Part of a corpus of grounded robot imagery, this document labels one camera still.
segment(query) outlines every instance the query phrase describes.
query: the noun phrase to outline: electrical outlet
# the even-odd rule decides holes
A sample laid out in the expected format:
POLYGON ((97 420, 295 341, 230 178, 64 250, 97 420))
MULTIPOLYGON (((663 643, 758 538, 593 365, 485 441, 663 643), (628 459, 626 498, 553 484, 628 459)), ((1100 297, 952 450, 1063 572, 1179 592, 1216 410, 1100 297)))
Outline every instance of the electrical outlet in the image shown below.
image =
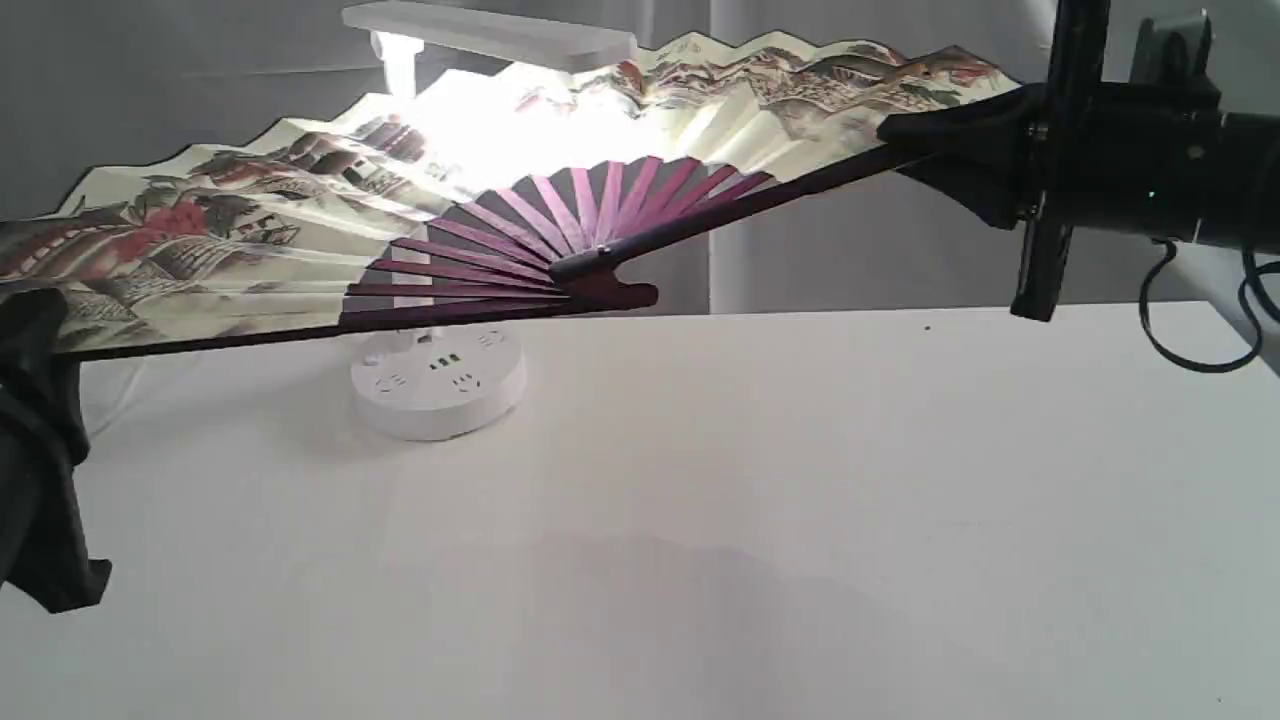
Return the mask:
POLYGON ((471 373, 463 373, 453 378, 453 387, 458 388, 458 392, 479 392, 480 379, 471 373))
POLYGON ((388 393, 388 392, 394 392, 396 388, 404 387, 407 384, 408 384, 408 378, 398 373, 393 373, 390 375, 378 378, 378 382, 374 383, 374 389, 381 393, 388 393))
POLYGON ((498 331, 489 331, 476 338, 476 345, 480 346, 480 350, 492 350, 503 342, 507 342, 507 336, 498 331))

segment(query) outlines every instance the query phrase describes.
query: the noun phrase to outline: white desk lamp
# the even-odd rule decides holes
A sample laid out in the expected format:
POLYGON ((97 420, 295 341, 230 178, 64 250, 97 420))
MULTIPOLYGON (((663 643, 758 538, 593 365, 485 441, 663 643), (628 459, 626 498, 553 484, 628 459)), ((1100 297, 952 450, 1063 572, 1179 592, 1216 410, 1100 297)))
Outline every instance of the white desk lamp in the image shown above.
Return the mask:
POLYGON ((342 12, 342 22, 370 32, 388 91, 398 97, 416 95, 413 56, 425 44, 566 73, 628 60, 637 49, 635 36, 618 29, 425 3, 356 5, 342 12))
MULTIPOLYGON (((342 12, 370 32, 388 92, 417 95, 415 56, 429 42, 503 60, 579 73, 631 59, 628 32, 421 3, 371 3, 342 12)), ((376 430, 439 441, 507 414, 525 391, 520 342, 493 327, 380 333, 351 365, 356 409, 376 430)))

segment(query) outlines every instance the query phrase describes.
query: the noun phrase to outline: black cable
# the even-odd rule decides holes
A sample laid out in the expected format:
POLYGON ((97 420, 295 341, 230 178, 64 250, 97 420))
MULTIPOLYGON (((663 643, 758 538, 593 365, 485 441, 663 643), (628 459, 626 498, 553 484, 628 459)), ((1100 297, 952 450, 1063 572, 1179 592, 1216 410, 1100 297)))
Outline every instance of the black cable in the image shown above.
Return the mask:
POLYGON ((1254 264, 1253 269, 1247 273, 1245 279, 1240 282, 1240 288, 1236 292, 1236 300, 1240 304, 1240 310, 1244 313, 1244 318, 1249 322, 1249 325, 1253 328, 1253 343, 1249 347, 1249 351, 1229 363, 1199 363, 1197 360, 1183 357, 1181 355, 1161 345, 1161 342, 1156 340, 1156 334, 1151 329, 1151 284, 1156 281, 1156 277, 1160 274, 1160 272, 1164 270, 1166 265, 1172 263, 1174 258, 1178 258, 1178 245, 1174 243, 1174 241, 1152 238, 1152 242, 1165 246, 1165 256, 1158 263, 1156 263, 1156 266, 1152 268, 1151 272, 1147 273, 1147 277, 1143 278, 1142 281, 1142 290, 1138 291, 1138 319, 1142 322, 1142 332, 1147 333, 1147 340, 1151 341, 1151 346, 1156 348, 1156 352, 1158 352, 1165 360, 1169 360, 1174 365, 1178 365, 1179 368, 1192 370, 1196 373, 1230 373, 1234 370, 1239 370, 1240 368, 1252 363, 1262 352, 1263 334, 1262 334, 1262 323, 1258 320, 1257 314, 1253 311, 1253 306, 1249 305, 1248 291, 1254 284, 1253 282, 1251 282, 1249 278, 1251 277, 1256 278, 1257 286, 1261 287, 1262 286, 1261 278, 1263 275, 1272 275, 1280 273, 1280 261, 1267 263, 1261 268, 1258 268, 1254 264))
MULTIPOLYGON (((1271 170, 1276 165, 1276 160, 1280 160, 1280 140, 1272 142, 1267 149, 1267 154, 1260 165, 1258 177, 1254 179, 1253 191, 1245 209, 1245 227, 1248 228, 1261 227, 1258 224, 1258 213, 1262 211, 1261 200, 1263 190, 1266 188, 1266 182, 1271 177, 1271 170)), ((1138 319, 1142 322, 1142 332, 1147 333, 1147 340, 1151 341, 1156 352, 1174 365, 1196 373, 1230 373, 1248 365, 1258 355, 1261 355, 1265 336, 1262 333, 1262 323, 1253 311, 1253 306, 1249 305, 1249 291, 1253 291, 1253 297, 1258 301, 1258 305, 1262 306, 1262 311, 1266 313, 1272 322, 1280 323, 1280 306, 1276 305, 1276 302, 1271 299, 1271 293, 1267 292, 1266 286, 1262 284, 1263 277, 1280 274, 1280 260, 1258 266, 1258 259, 1254 254, 1257 238, 1252 233, 1243 238, 1240 245, 1240 261, 1244 265, 1244 281, 1240 282, 1240 288, 1236 291, 1235 297, 1240 304, 1240 310, 1244 313, 1244 319, 1247 319, 1249 325, 1253 328, 1253 343, 1251 345, 1248 352, 1235 360, 1231 360, 1230 363, 1199 363, 1197 360, 1183 357, 1172 350, 1169 350, 1161 345, 1158 340, 1156 340, 1155 333, 1151 331, 1151 284, 1156 281, 1156 275, 1158 275, 1166 265, 1172 263, 1174 258, 1178 258, 1178 246, 1172 241, 1155 237, 1151 238, 1151 241, 1156 245, 1165 246, 1165 256, 1156 263, 1156 266, 1152 268, 1151 272, 1147 273, 1147 277, 1142 281, 1142 288, 1138 291, 1138 319)))

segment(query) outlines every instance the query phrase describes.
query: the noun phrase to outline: purple fan rib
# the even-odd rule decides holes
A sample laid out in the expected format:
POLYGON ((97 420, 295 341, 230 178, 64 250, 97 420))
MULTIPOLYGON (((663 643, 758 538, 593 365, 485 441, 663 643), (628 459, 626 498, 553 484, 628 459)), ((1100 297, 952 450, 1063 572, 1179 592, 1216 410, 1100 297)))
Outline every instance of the purple fan rib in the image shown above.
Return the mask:
POLYGON ((525 219, 526 223, 538 231, 543 242, 547 243, 553 252, 561 258, 567 258, 573 254, 573 249, 568 246, 568 241, 566 241, 559 229, 547 219, 547 215, 539 213, 536 208, 521 197, 513 188, 508 187, 499 190, 498 197, 502 197, 512 210, 515 210, 521 218, 525 219))
MULTIPOLYGON (((556 261, 557 255, 554 252, 552 252, 549 247, 547 247, 547 243, 541 242, 539 240, 539 237, 536 234, 534 234, 532 232, 530 232, 527 228, 524 228, 524 227, 521 227, 521 225, 518 225, 518 224, 508 220, 507 218, 503 218, 498 213, 494 213, 493 210, 485 208, 484 205, 480 205, 479 202, 467 202, 466 205, 462 205, 462 210, 465 210, 472 218, 475 218, 475 219, 480 220, 481 223, 489 225, 490 228, 493 228, 493 229, 500 232, 502 234, 509 237, 512 241, 515 241, 517 245, 520 245, 520 247, 524 247, 526 251, 529 251, 532 255, 536 255, 539 259, 541 259, 543 263, 550 264, 550 263, 556 261)), ((435 227, 442 227, 440 225, 440 220, 442 219, 443 218, 438 218, 435 220, 431 220, 428 224, 435 225, 435 227)), ((445 228, 445 232, 453 232, 453 231, 449 231, 448 228, 445 228)))
POLYGON ((582 222, 584 250, 595 245, 595 228, 598 224, 598 211, 595 208, 595 193, 591 192, 591 176, 582 168, 570 170, 573 176, 573 200, 577 202, 579 219, 582 222))
POLYGON ((456 263, 463 263, 475 268, 483 268, 485 270, 493 270, 504 275, 512 275, 516 278, 532 281, 536 283, 550 283, 550 277, 545 270, 535 270, 520 263, 513 263, 506 258, 495 258, 493 255, 483 255, 480 252, 471 252, 470 250, 458 250, 457 247, 451 247, 448 245, 442 245, 439 242, 433 242, 430 240, 411 240, 407 237, 401 237, 392 241, 392 247, 399 247, 403 250, 412 250, 415 252, 422 252, 435 258, 444 258, 447 260, 453 260, 456 263))
POLYGON ((509 237, 500 237, 445 218, 436 218, 429 222, 428 225, 439 228, 454 237, 479 245, 480 247, 488 247, 489 250, 516 260, 517 263, 524 263, 540 269, 545 269, 549 264, 547 259, 509 237))
POLYGON ((564 199, 556 191, 550 178, 536 177, 534 178, 534 186, 538 188, 538 195, 541 196, 547 209, 550 210, 552 217, 556 218, 556 224, 559 225, 561 234, 564 237, 570 252, 586 250, 586 242, 582 238, 582 227, 577 224, 577 219, 573 218, 573 213, 564 204, 564 199))
POLYGON ((369 264, 369 269, 384 270, 388 273, 404 273, 406 275, 422 275, 428 278, 492 284, 495 287, 516 287, 524 290, 549 290, 554 287, 550 283, 521 281, 498 273, 474 270, 471 268, 457 268, 452 265, 442 265, 439 263, 410 263, 407 260, 389 260, 387 258, 374 260, 369 264))
POLYGON ((618 224, 618 204, 622 201, 622 174, 625 172, 626 165, 622 163, 609 163, 608 173, 604 177, 600 222, 595 227, 594 245, 605 243, 613 237, 613 229, 618 224))
POLYGON ((493 287, 465 282, 434 282, 431 284, 352 283, 347 286, 351 297, 472 297, 507 300, 567 300, 568 296, 553 290, 520 290, 493 287))
POLYGON ((645 158, 644 165, 640 167, 640 174, 636 176, 636 182, 631 184, 626 200, 622 201, 622 210, 618 213, 618 219, 612 228, 613 232, 611 236, 623 234, 636 214, 640 213, 640 205, 644 202, 645 196, 649 195, 649 186, 658 177, 658 168, 660 167, 662 160, 658 158, 645 158))

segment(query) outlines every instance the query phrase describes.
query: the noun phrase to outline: folding fan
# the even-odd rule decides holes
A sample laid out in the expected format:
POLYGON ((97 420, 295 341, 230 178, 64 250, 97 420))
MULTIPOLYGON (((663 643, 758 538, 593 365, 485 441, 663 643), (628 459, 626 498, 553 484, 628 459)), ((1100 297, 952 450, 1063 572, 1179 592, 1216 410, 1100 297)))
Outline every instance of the folding fan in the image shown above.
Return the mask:
POLYGON ((0 292, 58 287, 59 351, 146 355, 632 309, 622 260, 888 169, 876 127, 1016 87, 950 47, 689 35, 564 74, 448 72, 411 101, 91 170, 0 224, 0 292))

